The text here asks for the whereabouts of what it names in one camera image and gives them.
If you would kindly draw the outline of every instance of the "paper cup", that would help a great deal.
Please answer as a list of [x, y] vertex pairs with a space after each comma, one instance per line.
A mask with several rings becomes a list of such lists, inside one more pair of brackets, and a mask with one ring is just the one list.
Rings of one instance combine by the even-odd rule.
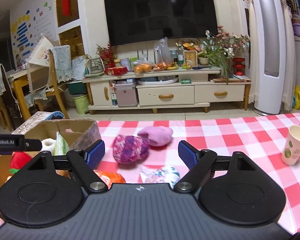
[[292, 125], [289, 128], [289, 133], [286, 145], [282, 152], [282, 160], [287, 165], [295, 164], [300, 158], [300, 126]]

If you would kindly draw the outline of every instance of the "strawberry plush toy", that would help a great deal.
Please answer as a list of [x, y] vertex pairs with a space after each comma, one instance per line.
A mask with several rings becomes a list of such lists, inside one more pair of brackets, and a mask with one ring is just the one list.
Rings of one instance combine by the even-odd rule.
[[10, 161], [10, 173], [16, 174], [32, 157], [25, 152], [14, 152]]

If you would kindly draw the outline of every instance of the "red berry plant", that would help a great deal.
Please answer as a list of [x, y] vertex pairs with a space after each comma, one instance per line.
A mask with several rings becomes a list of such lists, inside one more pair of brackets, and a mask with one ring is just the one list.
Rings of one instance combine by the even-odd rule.
[[97, 54], [100, 55], [103, 64], [106, 68], [114, 67], [114, 49], [111, 47], [110, 41], [108, 42], [106, 48], [97, 45]]

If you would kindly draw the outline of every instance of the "black robotic device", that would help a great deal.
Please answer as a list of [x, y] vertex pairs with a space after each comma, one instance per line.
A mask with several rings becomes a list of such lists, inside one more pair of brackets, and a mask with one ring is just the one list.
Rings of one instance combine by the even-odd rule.
[[[244, 153], [218, 156], [180, 144], [198, 162], [173, 189], [113, 184], [108, 190], [83, 150], [39, 153], [0, 188], [0, 240], [300, 240], [277, 224], [283, 190]], [[68, 170], [72, 179], [55, 170]]]

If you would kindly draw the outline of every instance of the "flat screen tv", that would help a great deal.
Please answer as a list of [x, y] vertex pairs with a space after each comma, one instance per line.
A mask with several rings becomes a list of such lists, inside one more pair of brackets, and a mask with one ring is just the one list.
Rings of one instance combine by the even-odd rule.
[[105, 0], [111, 45], [217, 34], [213, 0]]

